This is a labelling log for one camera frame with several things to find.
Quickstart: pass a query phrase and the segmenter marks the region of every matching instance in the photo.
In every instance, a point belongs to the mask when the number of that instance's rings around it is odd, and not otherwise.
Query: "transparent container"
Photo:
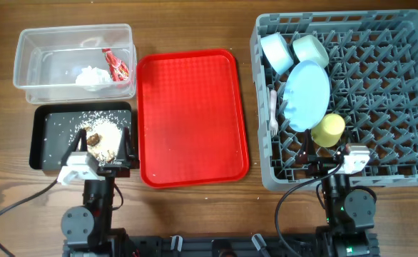
[[[109,72],[104,48],[125,62],[125,81],[79,85],[82,68]],[[14,86],[31,104],[129,99],[136,92],[136,50],[128,24],[62,26],[21,32],[14,62]]]

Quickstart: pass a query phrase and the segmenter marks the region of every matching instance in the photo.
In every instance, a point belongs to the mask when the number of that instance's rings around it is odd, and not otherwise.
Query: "gray plastic crate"
[[[305,176],[305,166],[295,164],[303,135],[289,128],[280,113],[289,72],[277,75],[262,54],[260,38],[276,32],[290,46],[312,34],[330,56],[327,113],[344,117],[347,132],[371,151],[368,166],[350,178],[351,183],[418,186],[418,11],[262,14],[257,18],[250,54],[258,99],[262,182],[271,191],[286,191],[310,178]],[[268,130],[270,89],[278,92],[280,132],[273,138]],[[336,151],[322,147],[317,154],[331,156]]]

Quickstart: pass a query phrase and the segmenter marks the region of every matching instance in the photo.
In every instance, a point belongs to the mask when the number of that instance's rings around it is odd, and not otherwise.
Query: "candy wrapper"
[[[124,81],[128,78],[130,71],[126,64],[117,58],[111,49],[103,49],[104,57],[109,64],[109,71],[113,81]]]

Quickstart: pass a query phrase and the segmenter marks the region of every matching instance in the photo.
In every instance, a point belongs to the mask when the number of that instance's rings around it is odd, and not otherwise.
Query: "yellow cup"
[[[311,130],[314,142],[323,147],[334,146],[345,129],[345,121],[339,114],[327,114]]]

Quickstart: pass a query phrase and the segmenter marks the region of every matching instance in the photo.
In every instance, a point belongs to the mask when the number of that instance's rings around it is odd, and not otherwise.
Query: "wooden table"
[[[252,82],[249,38],[255,18],[270,12],[418,9],[418,1],[139,1],[0,0],[0,209],[41,190],[55,177],[29,167],[34,111],[12,85],[14,55],[23,29],[47,26],[127,23],[138,58],[196,49],[229,49],[238,60],[251,168],[236,183],[153,190],[137,170],[118,179],[125,205],[113,227],[132,236],[275,235],[273,215],[281,193],[263,188],[258,153],[258,115]],[[129,101],[136,107],[136,100]],[[59,256],[63,213],[82,202],[81,184],[55,186],[49,193],[0,218],[0,241],[18,256]],[[383,256],[418,256],[418,188],[376,188],[376,227]],[[295,193],[280,215],[287,233],[313,233],[325,224],[315,192]]]

